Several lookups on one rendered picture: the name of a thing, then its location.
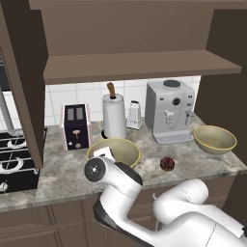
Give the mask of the olive bowl with yellow rim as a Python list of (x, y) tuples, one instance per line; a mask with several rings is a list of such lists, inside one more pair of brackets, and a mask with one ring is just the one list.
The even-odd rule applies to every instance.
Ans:
[(236, 137), (227, 129), (215, 125), (201, 125), (193, 131), (197, 146), (214, 155), (225, 154), (237, 145)]
[(95, 151), (103, 148), (109, 148), (117, 162), (122, 162), (131, 168), (134, 168), (141, 158), (139, 148), (129, 140), (121, 138), (109, 138), (94, 143), (87, 151), (87, 158), (91, 159)]

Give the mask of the paper towel roll on holder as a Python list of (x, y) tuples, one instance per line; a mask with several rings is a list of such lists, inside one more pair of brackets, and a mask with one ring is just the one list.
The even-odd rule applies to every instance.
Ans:
[(124, 97), (115, 92), (112, 82), (107, 84), (109, 93), (102, 98), (104, 138), (126, 138)]

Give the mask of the black hob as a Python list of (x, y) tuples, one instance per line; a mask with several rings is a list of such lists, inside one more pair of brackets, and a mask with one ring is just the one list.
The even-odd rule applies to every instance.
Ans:
[(0, 132), (0, 184), (8, 184), (0, 194), (36, 189), (39, 178), (40, 170), (35, 167), (25, 138)]

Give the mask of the black and white toaster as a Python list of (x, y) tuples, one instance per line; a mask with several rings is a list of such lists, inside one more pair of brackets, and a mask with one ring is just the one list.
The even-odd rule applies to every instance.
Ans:
[(89, 104), (63, 105), (60, 128), (66, 151), (89, 148), (93, 143)]

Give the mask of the brown cupboard door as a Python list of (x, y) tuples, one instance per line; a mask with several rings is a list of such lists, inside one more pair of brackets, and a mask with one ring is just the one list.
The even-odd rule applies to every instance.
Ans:
[(240, 73), (203, 75), (195, 113), (232, 132), (233, 152), (247, 163), (247, 10), (215, 11), (206, 50), (240, 66)]
[(0, 54), (29, 152), (43, 166), (43, 72), (48, 58), (41, 12), (29, 0), (0, 0)]

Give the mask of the silver box grater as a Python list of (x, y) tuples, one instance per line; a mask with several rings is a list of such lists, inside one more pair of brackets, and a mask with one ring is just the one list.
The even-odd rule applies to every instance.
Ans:
[(126, 126), (133, 129), (140, 129), (142, 126), (141, 105), (136, 100), (130, 101)]

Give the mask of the dark red cake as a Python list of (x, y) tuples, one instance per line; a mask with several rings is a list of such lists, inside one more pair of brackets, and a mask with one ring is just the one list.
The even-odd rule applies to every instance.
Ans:
[(164, 156), (160, 160), (160, 168), (166, 172), (173, 171), (175, 168), (175, 161), (173, 158)]

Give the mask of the grey range hood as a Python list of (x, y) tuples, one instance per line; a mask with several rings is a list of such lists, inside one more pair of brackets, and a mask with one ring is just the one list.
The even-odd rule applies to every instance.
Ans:
[(6, 76), (4, 65), (2, 62), (2, 58), (0, 56), (0, 109), (2, 111), (2, 115), (3, 115), (9, 134), (12, 136), (15, 136), (16, 135), (15, 129), (13, 126), (11, 115), (9, 113), (8, 106), (7, 106), (7, 103), (6, 103), (4, 94), (3, 94), (3, 89), (2, 89), (2, 86), (3, 85), (5, 86), (6, 82), (7, 82), (7, 76)]

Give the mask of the grey coffee machine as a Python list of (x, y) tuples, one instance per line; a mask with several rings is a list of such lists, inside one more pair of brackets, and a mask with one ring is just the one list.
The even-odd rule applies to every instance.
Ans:
[(145, 124), (158, 144), (193, 140), (189, 122), (194, 96), (191, 87), (177, 80), (147, 84)]

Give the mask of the brown wall cupboard with shelf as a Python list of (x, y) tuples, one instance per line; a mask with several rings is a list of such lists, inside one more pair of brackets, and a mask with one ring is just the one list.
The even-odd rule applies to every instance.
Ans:
[(29, 0), (41, 12), (47, 85), (239, 73), (209, 45), (247, 14), (247, 0)]

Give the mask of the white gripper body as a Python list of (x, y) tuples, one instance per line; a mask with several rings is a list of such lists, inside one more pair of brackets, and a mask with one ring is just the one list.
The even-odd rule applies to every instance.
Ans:
[(111, 160), (114, 159), (114, 155), (109, 147), (101, 148), (97, 151), (94, 151), (94, 156), (107, 157)]

